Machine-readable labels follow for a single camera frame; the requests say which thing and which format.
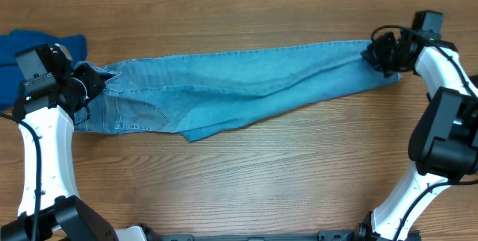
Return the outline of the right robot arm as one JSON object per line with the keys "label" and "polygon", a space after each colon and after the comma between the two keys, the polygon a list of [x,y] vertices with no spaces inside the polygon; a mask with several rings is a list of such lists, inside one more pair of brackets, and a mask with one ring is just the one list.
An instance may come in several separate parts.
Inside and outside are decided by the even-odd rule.
{"label": "right robot arm", "polygon": [[422,10],[409,28],[384,25],[384,34],[372,35],[361,53],[386,77],[394,72],[422,77],[429,104],[409,139],[406,173],[349,240],[420,240],[410,230],[432,201],[451,186],[477,183],[463,181],[477,173],[477,77],[466,75],[456,46],[443,40],[443,19],[440,12]]}

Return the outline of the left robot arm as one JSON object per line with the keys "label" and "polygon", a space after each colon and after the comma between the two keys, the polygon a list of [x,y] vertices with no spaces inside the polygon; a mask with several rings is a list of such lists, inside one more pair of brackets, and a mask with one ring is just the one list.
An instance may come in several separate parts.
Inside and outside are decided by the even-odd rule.
{"label": "left robot arm", "polygon": [[15,221],[1,227],[1,240],[48,240],[62,230],[67,240],[155,240],[143,224],[116,230],[78,193],[72,161],[75,113],[105,88],[88,64],[74,68],[65,46],[36,46],[16,54],[25,77],[8,118],[22,134],[25,175]]}

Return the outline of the light blue denim jeans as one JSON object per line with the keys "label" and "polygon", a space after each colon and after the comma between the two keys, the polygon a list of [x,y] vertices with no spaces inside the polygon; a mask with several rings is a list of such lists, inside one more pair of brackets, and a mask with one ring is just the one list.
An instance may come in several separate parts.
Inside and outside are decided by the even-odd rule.
{"label": "light blue denim jeans", "polygon": [[96,71],[105,88],[77,131],[158,132],[197,141],[317,101],[395,84],[361,56],[365,40],[124,60]]}

